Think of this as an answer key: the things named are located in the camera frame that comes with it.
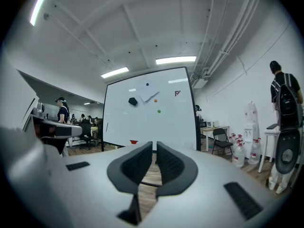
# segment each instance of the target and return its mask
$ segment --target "fluorescent light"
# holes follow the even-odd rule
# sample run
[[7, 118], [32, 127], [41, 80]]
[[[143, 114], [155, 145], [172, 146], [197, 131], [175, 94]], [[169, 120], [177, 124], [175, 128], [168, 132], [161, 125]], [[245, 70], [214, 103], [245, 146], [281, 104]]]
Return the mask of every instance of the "fluorescent light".
[[103, 74], [103, 75], [101, 75], [101, 77], [103, 77], [103, 78], [108, 78], [108, 77], [111, 77], [111, 76], [113, 76], [113, 75], [121, 74], [121, 73], [128, 72], [128, 71], [129, 71], [129, 70], [128, 70], [127, 67], [123, 67], [123, 68], [121, 68], [121, 69], [114, 70], [114, 71], [112, 71], [112, 72], [110, 72], [110, 73]]
[[43, 3], [43, 0], [37, 0], [36, 2], [36, 5], [34, 7], [34, 10], [33, 10], [33, 13], [32, 13], [32, 17], [30, 18], [30, 23], [35, 26], [35, 23], [36, 23], [36, 18], [37, 18], [37, 15], [39, 13], [39, 10], [40, 10], [40, 7]]
[[162, 59], [156, 59], [156, 64], [165, 64], [165, 63], [182, 63], [182, 62], [195, 62], [196, 56], [191, 57], [168, 57]]
[[168, 83], [173, 84], [173, 83], [184, 82], [184, 81], [188, 81], [188, 78], [181, 78], [181, 79], [171, 80], [171, 81], [168, 81]]

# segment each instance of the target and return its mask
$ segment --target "floor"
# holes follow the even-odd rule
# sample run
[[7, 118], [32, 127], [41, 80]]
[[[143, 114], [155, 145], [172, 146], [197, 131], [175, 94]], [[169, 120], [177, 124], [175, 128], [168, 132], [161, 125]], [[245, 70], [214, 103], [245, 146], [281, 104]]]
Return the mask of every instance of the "floor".
[[[206, 139], [201, 139], [202, 143], [202, 152], [211, 154], [212, 149], [209, 149], [208, 152], [206, 152]], [[209, 139], [209, 145], [213, 145], [213, 140]], [[113, 145], [106, 145], [104, 147], [105, 151], [113, 150], [115, 147]], [[93, 147], [90, 150], [87, 147], [82, 147], [81, 149], [79, 147], [69, 149], [68, 148], [69, 155], [81, 155], [81, 154], [89, 154], [89, 153], [97, 153], [101, 152], [101, 147]], [[231, 162], [232, 158], [231, 155], [223, 155], [221, 158], [226, 159], [227, 161]], [[152, 156], [152, 164], [147, 172], [147, 174], [143, 179], [144, 182], [148, 183], [153, 183], [153, 184], [162, 184], [162, 177], [161, 174], [159, 173], [160, 169], [157, 164], [155, 164], [156, 161], [156, 154], [153, 154]], [[261, 185], [266, 186], [268, 184], [267, 180], [271, 172], [271, 168], [273, 166], [273, 162], [269, 163], [268, 160], [264, 161], [263, 168], [261, 173], [258, 173], [258, 165], [257, 166], [252, 166], [245, 161], [245, 165], [242, 167], [242, 170], [245, 171], [248, 175], [250, 175], [253, 179], [257, 180], [258, 182], [261, 183]], [[295, 171], [290, 179], [290, 182], [292, 182], [293, 178], [295, 176]], [[290, 192], [290, 189], [286, 189], [284, 192], [282, 192], [280, 195], [277, 195], [275, 193], [277, 186], [275, 187], [275, 190], [272, 191], [275, 197], [281, 197], [282, 195], [285, 195], [286, 193]], [[140, 204], [140, 210], [141, 210], [141, 215], [142, 219], [144, 219], [147, 214], [150, 212], [150, 210], [153, 208], [153, 206], [156, 204], [156, 199], [155, 199], [155, 192], [156, 192], [156, 187], [151, 187], [151, 186], [146, 186], [143, 184], [139, 185], [139, 204]]]

